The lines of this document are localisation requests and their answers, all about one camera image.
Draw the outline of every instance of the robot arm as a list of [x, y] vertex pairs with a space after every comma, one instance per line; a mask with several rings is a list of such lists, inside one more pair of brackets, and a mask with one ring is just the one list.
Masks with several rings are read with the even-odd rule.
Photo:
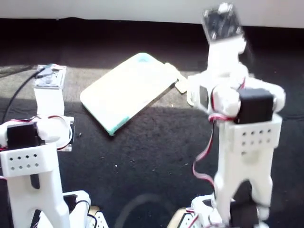
[[73, 136], [72, 128], [69, 123], [61, 116], [37, 116], [31, 120], [10, 120], [0, 125], [0, 145], [8, 148], [8, 129], [34, 124], [37, 135], [45, 143], [56, 143], [57, 149], [66, 147]]

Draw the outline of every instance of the white plastic bracket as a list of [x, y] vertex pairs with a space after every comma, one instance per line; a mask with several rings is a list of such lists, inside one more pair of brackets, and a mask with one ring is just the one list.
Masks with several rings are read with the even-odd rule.
[[[87, 212], [91, 205], [91, 199], [85, 191], [73, 191], [64, 193], [63, 196], [76, 195], [76, 206], [70, 213], [69, 219], [71, 228], [88, 228]], [[53, 228], [52, 224], [47, 219], [46, 215], [41, 212], [38, 228]]]
[[[2, 151], [0, 157], [14, 228], [30, 227], [36, 209], [44, 211], [54, 227], [70, 228], [55, 143]], [[32, 187], [31, 174], [39, 174], [39, 189]]]
[[54, 64], [51, 69], [42, 71], [38, 76], [43, 77], [35, 80], [37, 115], [64, 115], [65, 112], [62, 90], [67, 68]]
[[[96, 228], [109, 228], [102, 212], [100, 211], [96, 212], [95, 218], [97, 220]], [[92, 219], [90, 225], [87, 228], [94, 228], [94, 227], [95, 227], [95, 220]]]

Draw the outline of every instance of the red and white wire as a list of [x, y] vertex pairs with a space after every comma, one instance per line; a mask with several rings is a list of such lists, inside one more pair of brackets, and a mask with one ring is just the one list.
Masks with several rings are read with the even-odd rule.
[[[245, 88], [245, 82], [246, 82], [246, 78], [244, 77], [243, 79], [243, 82], [242, 84], [240, 85], [240, 89], [244, 89]], [[214, 110], [214, 101], [213, 101], [213, 95], [212, 95], [213, 92], [211, 92], [211, 98], [210, 98], [210, 101], [211, 101], [211, 108]], [[214, 188], [214, 180], [213, 178], [208, 175], [208, 174], [205, 174], [205, 173], [199, 173], [195, 170], [195, 166], [196, 166], [196, 163], [203, 160], [210, 152], [211, 150], [211, 146], [212, 146], [212, 142], [213, 142], [213, 132], [214, 132], [214, 127], [215, 127], [215, 123], [216, 121], [232, 121], [234, 120], [234, 117], [228, 117], [228, 116], [225, 116], [225, 115], [222, 115], [222, 114], [219, 114], [219, 113], [214, 113], [214, 114], [211, 114], [209, 117], [208, 117], [208, 120], [210, 122], [212, 122], [212, 131], [211, 131], [211, 136], [210, 136], [210, 139], [209, 139], [209, 142], [206, 146], [206, 148], [195, 158], [194, 162], [193, 162], [193, 165], [192, 165], [192, 172], [193, 172], [193, 175], [195, 177], [197, 177], [198, 179], [201, 179], [201, 180], [206, 180], [208, 181], [212, 187]]]
[[194, 225], [194, 223], [196, 222], [196, 220], [198, 220], [198, 218], [199, 218], [199, 215], [194, 216], [192, 221], [190, 222], [188, 228], [191, 228]]

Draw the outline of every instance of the black rug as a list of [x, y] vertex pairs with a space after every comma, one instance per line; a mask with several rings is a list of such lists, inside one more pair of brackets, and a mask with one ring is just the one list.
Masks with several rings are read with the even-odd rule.
[[[204, 113], [187, 105], [172, 88], [110, 137], [85, 110], [79, 95], [110, 69], [139, 52], [170, 62], [184, 75], [206, 67], [208, 45], [200, 25], [55, 20], [1, 20], [0, 117], [18, 86], [37, 64], [68, 66], [66, 115], [76, 120], [72, 153], [59, 153], [64, 191], [85, 190], [114, 227], [123, 207], [135, 197], [148, 199], [131, 212], [126, 228], [166, 227], [175, 210], [210, 194], [208, 183], [191, 173], [195, 156], [205, 148], [211, 125]], [[302, 227], [304, 206], [304, 32], [297, 29], [245, 28], [252, 44], [251, 72], [281, 85], [287, 94], [279, 148], [272, 167], [274, 182], [268, 224]], [[32, 85], [13, 103], [8, 118], [36, 113]], [[199, 170], [214, 175], [218, 141]], [[248, 185], [239, 198], [246, 197]], [[0, 207], [0, 227], [8, 227]]]

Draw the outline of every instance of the white robot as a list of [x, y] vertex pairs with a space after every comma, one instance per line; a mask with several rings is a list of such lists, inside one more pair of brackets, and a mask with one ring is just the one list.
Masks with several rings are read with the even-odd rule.
[[65, 66], [39, 66], [34, 77], [37, 116], [0, 125], [0, 157], [14, 228], [30, 228], [36, 209], [41, 213], [35, 228], [108, 227], [102, 212], [88, 217], [91, 200], [86, 192], [62, 191], [57, 151], [71, 151], [74, 134], [74, 118], [64, 116], [65, 73]]
[[[233, 5], [222, 3], [205, 11], [203, 27], [209, 41], [208, 68], [188, 77], [187, 101], [219, 127], [219, 163], [214, 181], [195, 170], [210, 150], [212, 134], [193, 164], [193, 173], [208, 180], [214, 194], [195, 198], [187, 209], [192, 222], [184, 217], [179, 227], [267, 228], [262, 221], [269, 215], [272, 157], [282, 123], [276, 113], [285, 105], [285, 92], [251, 77], [240, 63], [238, 55], [244, 52], [246, 40]], [[252, 185], [252, 202], [238, 205], [233, 197], [247, 180]]]

